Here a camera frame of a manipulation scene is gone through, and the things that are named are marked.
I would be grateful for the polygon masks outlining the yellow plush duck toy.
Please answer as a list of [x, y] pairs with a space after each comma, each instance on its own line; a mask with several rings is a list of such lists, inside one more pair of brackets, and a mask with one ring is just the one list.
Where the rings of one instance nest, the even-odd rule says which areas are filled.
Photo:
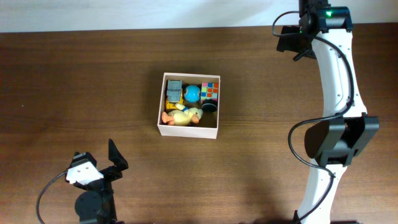
[[196, 107], [188, 108], [183, 104], [176, 103], [176, 110], [168, 113], [163, 112], [161, 120], [169, 126], [188, 126], [189, 124], [198, 124], [203, 116], [203, 110]]

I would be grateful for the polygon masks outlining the yellow grey toy truck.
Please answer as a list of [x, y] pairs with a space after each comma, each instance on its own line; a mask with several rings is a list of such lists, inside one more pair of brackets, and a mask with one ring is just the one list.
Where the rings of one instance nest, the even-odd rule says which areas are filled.
[[183, 88], [181, 80], [168, 80], [165, 99], [165, 110], [176, 110], [176, 104], [183, 104]]

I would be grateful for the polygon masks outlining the colourful puzzle cube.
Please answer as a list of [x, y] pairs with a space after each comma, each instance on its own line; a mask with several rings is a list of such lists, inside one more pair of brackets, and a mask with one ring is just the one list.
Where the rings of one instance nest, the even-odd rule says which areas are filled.
[[203, 82], [201, 84], [200, 100], [203, 103], [205, 100], [218, 101], [219, 84]]

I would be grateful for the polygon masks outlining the blue toy ball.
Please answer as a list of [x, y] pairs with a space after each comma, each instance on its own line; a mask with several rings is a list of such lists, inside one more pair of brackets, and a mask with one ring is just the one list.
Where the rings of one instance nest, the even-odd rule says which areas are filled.
[[189, 103], [195, 103], [200, 100], [201, 89], [196, 85], [189, 85], [184, 89], [184, 100]]

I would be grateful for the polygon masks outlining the black round lid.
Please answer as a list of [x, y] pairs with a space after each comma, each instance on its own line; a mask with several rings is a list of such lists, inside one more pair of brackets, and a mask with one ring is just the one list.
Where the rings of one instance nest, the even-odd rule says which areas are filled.
[[202, 103], [201, 109], [207, 113], [214, 113], [218, 110], [218, 102], [213, 99], [207, 99]]

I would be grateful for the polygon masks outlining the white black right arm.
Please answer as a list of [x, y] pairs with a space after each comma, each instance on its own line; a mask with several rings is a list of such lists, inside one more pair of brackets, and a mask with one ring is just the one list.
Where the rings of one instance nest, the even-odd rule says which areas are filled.
[[314, 58], [320, 69], [323, 115], [295, 124], [288, 137], [304, 124], [304, 147], [309, 161], [305, 195], [294, 212], [293, 223], [330, 223], [330, 212], [339, 181], [353, 159], [377, 133], [379, 119], [369, 116], [361, 99], [352, 57], [353, 23], [346, 6], [333, 7], [328, 1], [298, 2], [297, 26], [284, 26], [279, 52], [295, 52], [295, 61]]

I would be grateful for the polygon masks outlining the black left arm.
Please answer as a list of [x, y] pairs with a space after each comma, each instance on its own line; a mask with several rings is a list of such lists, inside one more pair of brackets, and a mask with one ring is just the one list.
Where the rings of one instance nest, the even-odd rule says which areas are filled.
[[129, 166], [112, 139], [108, 141], [108, 159], [113, 165], [98, 170], [89, 152], [76, 152], [67, 169], [65, 181], [84, 190], [75, 201], [80, 223], [118, 223], [112, 182], [121, 179]]

